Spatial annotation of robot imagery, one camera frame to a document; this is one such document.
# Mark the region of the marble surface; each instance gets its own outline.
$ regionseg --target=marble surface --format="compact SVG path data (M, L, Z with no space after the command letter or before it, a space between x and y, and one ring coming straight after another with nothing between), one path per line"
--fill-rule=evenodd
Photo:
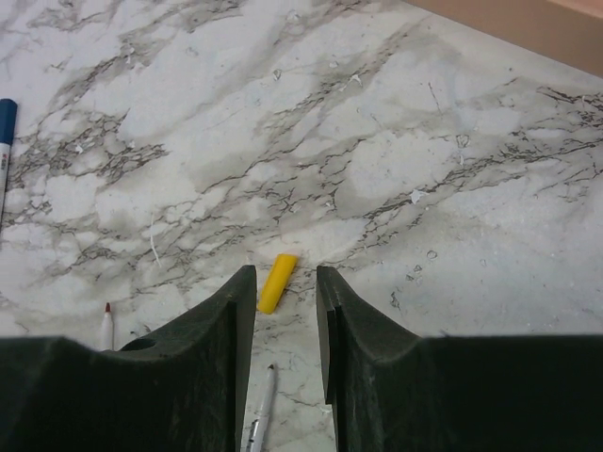
M418 333L603 332L601 79L398 1L7 0L0 40L2 334L96 347L110 301L122 346L298 252L249 400L275 362L299 452L316 265Z

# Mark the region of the pen cap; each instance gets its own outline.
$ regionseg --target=pen cap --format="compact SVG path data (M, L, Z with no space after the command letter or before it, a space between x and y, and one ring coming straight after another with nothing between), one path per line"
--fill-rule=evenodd
M10 99L0 99L0 143L12 145L15 138L17 104Z

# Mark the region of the white pen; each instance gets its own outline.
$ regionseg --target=white pen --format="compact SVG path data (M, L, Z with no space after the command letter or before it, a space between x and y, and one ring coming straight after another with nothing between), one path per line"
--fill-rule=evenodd
M7 190L8 158L10 146L15 137L17 104L10 99L0 100L0 219L4 208L4 194Z
M257 410L255 411L255 419L252 422L252 431L249 434L249 442L247 443L247 452L260 452L262 450L262 443L264 442L264 435L268 428L268 421L270 417L270 408L272 406L272 399L274 398L274 389L276 387L276 369L274 364L268 366L268 373L266 375L266 387L264 388L264 394L262 401L260 402Z
M101 324L101 350L113 349L113 318L111 317L111 304L105 305L105 315Z

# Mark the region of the white marble tabletop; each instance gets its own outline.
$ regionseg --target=white marble tabletop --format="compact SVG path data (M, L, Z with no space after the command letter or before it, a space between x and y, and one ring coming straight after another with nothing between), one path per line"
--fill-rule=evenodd
M109 301L120 347L294 250L249 400L275 362L267 450L316 452L316 265L421 334L603 331L599 78L398 1L6 0L0 40L4 335L96 347Z

